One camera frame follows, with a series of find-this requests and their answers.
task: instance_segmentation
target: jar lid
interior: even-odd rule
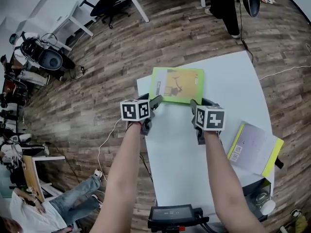
[[[273,200],[268,200],[262,205],[260,212],[263,215],[268,215],[274,210],[275,207],[276,203]]]

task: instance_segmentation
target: black and white cube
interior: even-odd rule
[[[195,125],[204,131],[222,131],[225,129],[225,110],[220,106],[198,105]]]
[[[141,121],[150,117],[149,100],[125,100],[120,103],[123,121]]]

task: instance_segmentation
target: black chair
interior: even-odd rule
[[[99,0],[99,2],[94,6],[87,0],[83,0],[79,6],[81,7],[83,4],[87,4],[88,6],[92,7],[93,10],[90,14],[91,17],[105,15],[105,17],[102,19],[103,23],[105,23],[105,19],[109,17],[109,27],[112,29],[111,22],[116,14],[125,14],[128,17],[130,16],[128,13],[121,11],[121,8],[118,6],[119,3],[121,3],[120,0]]]

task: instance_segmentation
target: blue jeans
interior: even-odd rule
[[[92,175],[86,181],[82,181],[74,189],[63,193],[62,195],[50,201],[51,205],[60,214],[67,225],[74,223],[99,207],[97,199],[89,197],[82,203],[74,206],[78,198],[93,193],[101,185],[100,178]]]

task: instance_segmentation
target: green book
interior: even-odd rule
[[[158,95],[163,101],[201,104],[204,89],[204,70],[154,67],[149,99]]]

